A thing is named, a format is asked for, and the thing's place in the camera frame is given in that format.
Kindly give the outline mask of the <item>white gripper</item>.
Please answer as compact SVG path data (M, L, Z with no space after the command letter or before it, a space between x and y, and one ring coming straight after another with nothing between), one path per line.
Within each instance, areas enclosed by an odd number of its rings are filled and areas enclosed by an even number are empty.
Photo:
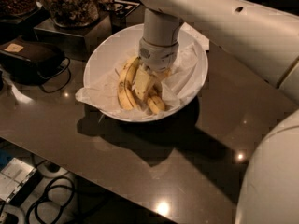
M178 42L171 46L152 45L144 38L139 41L138 55L144 65L155 71L155 76L160 80L171 75L169 68L177 58ZM140 66L135 74L135 94L138 99L144 101L149 90L155 83L155 76L144 66Z

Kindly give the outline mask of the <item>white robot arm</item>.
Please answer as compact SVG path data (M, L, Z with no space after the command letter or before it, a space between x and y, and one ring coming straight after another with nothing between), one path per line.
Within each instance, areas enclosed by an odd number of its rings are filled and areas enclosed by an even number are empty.
M143 63L162 72L175 60L181 21L299 103L299 17L245 0L140 0ZM299 110L256 148L235 224L299 224Z

